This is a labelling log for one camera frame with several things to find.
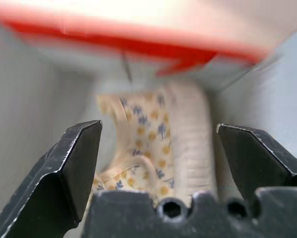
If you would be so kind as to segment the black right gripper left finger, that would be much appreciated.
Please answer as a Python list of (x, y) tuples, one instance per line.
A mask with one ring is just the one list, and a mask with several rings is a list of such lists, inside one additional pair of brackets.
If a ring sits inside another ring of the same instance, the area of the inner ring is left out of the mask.
[(102, 122), (68, 128), (34, 165), (0, 213), (0, 238), (62, 238), (83, 219)]

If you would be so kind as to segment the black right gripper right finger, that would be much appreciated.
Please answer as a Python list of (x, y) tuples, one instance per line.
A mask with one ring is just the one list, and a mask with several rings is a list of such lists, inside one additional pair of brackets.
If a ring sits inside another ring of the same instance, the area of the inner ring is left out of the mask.
[(246, 201), (261, 187), (297, 187), (297, 158), (263, 130), (220, 123), (217, 134)]

